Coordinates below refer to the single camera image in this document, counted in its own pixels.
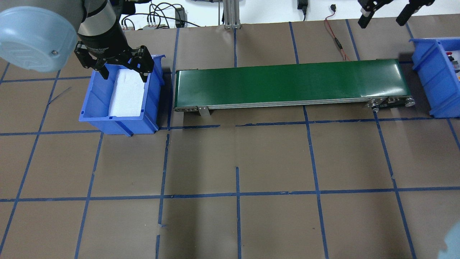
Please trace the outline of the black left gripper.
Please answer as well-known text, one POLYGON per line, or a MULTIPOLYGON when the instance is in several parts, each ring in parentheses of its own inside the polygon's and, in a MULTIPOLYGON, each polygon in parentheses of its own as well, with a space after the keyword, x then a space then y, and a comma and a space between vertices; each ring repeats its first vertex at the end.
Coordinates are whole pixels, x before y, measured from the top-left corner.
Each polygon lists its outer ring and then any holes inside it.
POLYGON ((74 54, 84 68, 92 68, 98 72, 103 79, 109 78, 110 72, 106 64, 122 65, 132 69, 140 75, 143 83, 148 81, 148 76, 153 72, 155 62, 148 52, 146 46, 140 46, 136 49, 123 47, 122 49, 99 49, 99 53, 90 50, 82 41, 78 41, 74 54))

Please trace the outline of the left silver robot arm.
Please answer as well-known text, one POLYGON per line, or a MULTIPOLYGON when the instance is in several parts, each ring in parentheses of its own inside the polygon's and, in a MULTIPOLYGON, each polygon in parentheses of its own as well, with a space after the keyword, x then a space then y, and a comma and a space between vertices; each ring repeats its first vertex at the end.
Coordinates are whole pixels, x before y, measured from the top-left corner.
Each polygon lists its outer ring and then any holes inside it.
POLYGON ((84 68, 100 73, 121 65, 143 82, 154 70, 146 46, 128 45, 120 15, 109 0, 2 0, 1 58, 41 73, 62 69, 74 53, 84 68))

